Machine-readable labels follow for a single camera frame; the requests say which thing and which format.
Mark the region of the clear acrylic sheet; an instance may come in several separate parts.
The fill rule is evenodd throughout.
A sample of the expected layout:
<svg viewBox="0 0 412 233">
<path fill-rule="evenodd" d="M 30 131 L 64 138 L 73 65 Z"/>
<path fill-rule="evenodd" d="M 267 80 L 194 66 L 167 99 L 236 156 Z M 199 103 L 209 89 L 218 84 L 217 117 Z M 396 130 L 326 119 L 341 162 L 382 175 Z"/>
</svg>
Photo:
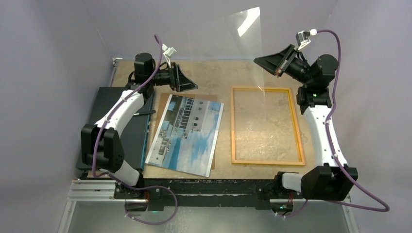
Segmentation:
<svg viewBox="0 0 412 233">
<path fill-rule="evenodd" d="M 192 77 L 197 93 L 226 96 L 234 86 L 263 91 L 260 7 L 208 20 L 188 31 Z"/>
</svg>

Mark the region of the building and sky photo print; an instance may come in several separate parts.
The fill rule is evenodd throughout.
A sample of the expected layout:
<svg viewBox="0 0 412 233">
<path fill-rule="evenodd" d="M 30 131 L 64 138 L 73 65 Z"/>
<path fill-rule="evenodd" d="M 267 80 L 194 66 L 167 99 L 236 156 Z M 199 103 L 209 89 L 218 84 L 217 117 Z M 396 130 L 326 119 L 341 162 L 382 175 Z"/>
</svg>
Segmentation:
<svg viewBox="0 0 412 233">
<path fill-rule="evenodd" d="M 221 102 L 169 94 L 145 163 L 209 177 L 223 109 Z"/>
</svg>

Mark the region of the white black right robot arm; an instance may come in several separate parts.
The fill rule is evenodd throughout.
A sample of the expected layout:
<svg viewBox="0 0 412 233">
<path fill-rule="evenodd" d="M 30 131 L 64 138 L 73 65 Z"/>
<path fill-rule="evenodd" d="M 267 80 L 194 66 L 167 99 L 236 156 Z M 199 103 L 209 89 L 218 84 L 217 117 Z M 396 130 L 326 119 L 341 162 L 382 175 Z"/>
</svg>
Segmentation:
<svg viewBox="0 0 412 233">
<path fill-rule="evenodd" d="M 283 198 L 291 191 L 307 200 L 342 201 L 358 178 L 357 169 L 347 164 L 333 128 L 329 84 L 338 71 L 338 60 L 322 54 L 313 64 L 301 57 L 294 45 L 279 53 L 257 57 L 254 63 L 274 76 L 287 74 L 301 83 L 296 102 L 304 116 L 313 143 L 315 167 L 306 174 L 279 172 L 273 192 Z"/>
</svg>

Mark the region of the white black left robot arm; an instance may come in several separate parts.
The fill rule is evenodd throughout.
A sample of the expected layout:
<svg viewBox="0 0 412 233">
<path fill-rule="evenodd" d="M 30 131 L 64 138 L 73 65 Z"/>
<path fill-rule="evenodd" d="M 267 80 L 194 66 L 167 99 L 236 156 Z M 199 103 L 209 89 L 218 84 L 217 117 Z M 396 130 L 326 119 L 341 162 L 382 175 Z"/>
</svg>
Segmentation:
<svg viewBox="0 0 412 233">
<path fill-rule="evenodd" d="M 134 71 L 119 99 L 101 119 L 81 129 L 82 162 L 91 167 L 95 178 L 100 177 L 97 170 L 101 170 L 124 184 L 126 193 L 134 199 L 143 196 L 145 185 L 139 182 L 142 173 L 125 160 L 120 136 L 133 115 L 145 105 L 154 87 L 163 85 L 176 92 L 198 89 L 178 63 L 155 62 L 149 53 L 137 54 Z"/>
</svg>

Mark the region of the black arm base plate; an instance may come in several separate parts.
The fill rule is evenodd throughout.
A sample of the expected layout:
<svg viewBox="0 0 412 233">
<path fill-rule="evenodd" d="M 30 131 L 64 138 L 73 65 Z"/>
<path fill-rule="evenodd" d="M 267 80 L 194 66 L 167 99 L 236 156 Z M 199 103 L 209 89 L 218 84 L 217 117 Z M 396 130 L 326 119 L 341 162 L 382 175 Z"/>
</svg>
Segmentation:
<svg viewBox="0 0 412 233">
<path fill-rule="evenodd" d="M 133 190 L 115 183 L 115 199 L 127 202 L 148 198 L 149 211 L 164 207 L 253 207 L 271 210 L 289 198 L 302 200 L 274 179 L 161 179 L 144 178 Z"/>
</svg>

